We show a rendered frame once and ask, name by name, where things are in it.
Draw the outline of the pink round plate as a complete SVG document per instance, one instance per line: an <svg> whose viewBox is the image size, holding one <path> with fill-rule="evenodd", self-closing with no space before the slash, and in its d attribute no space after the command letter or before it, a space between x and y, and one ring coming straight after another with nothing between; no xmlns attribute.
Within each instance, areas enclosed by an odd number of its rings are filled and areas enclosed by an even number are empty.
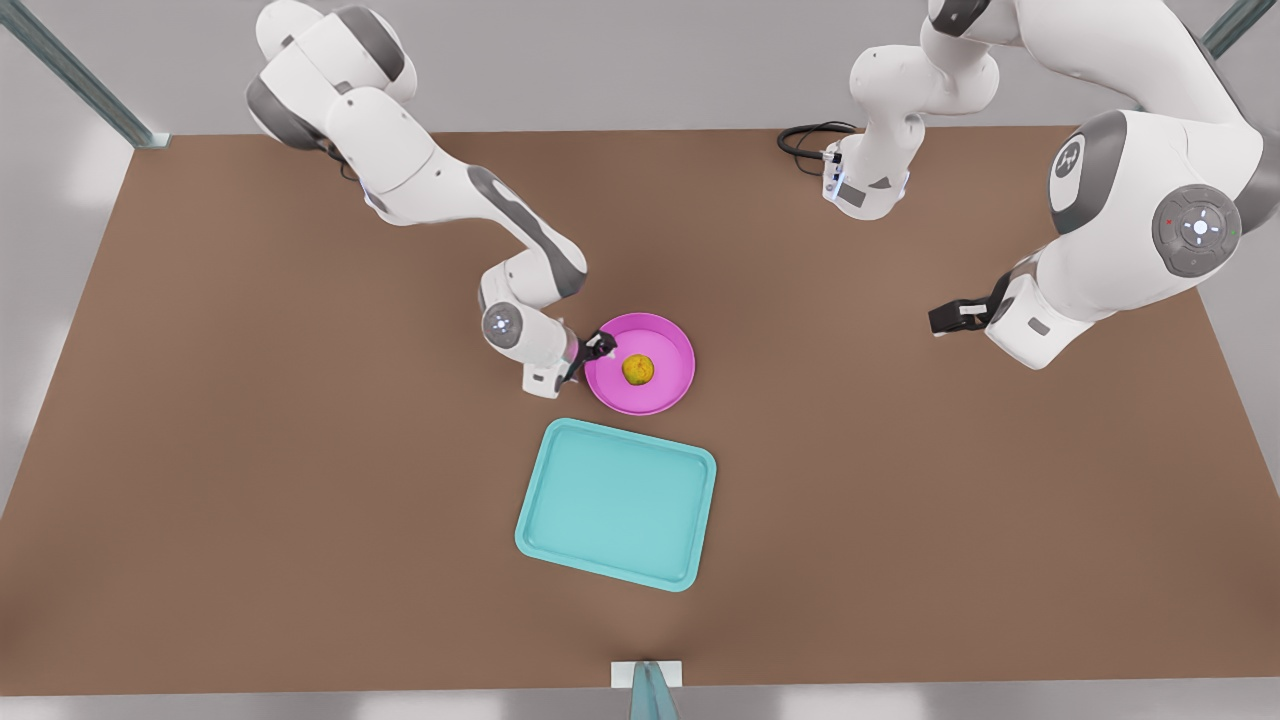
<svg viewBox="0 0 1280 720"><path fill-rule="evenodd" d="M585 366L591 392L607 407L645 416L673 407L689 391L696 359L686 333L673 322L650 313L630 313L607 322L603 331L618 342L616 351ZM634 354L649 356L655 375L645 386L630 386L622 375L622 361Z"/></svg>

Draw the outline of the turquoise rectangular tray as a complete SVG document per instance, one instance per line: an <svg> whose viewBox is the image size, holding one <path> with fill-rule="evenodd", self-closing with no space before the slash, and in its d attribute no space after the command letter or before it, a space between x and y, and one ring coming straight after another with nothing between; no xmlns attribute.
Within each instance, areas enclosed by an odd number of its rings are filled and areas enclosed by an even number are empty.
<svg viewBox="0 0 1280 720"><path fill-rule="evenodd" d="M678 593L698 578L717 462L571 418L545 429L515 543L530 559Z"/></svg>

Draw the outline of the silver frame post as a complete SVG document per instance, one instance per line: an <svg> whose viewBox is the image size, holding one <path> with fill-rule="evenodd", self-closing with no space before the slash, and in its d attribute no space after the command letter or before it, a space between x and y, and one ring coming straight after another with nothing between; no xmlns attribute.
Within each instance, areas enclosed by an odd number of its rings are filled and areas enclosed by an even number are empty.
<svg viewBox="0 0 1280 720"><path fill-rule="evenodd" d="M680 720L673 688L684 685L678 660L611 664L611 688L628 689L628 720Z"/></svg>
<svg viewBox="0 0 1280 720"><path fill-rule="evenodd" d="M1234 0L1229 9L1201 36L1210 56L1220 59L1265 17L1277 0Z"/></svg>
<svg viewBox="0 0 1280 720"><path fill-rule="evenodd" d="M0 26L41 60L133 149L165 149L172 136L150 129L20 0L0 0Z"/></svg>

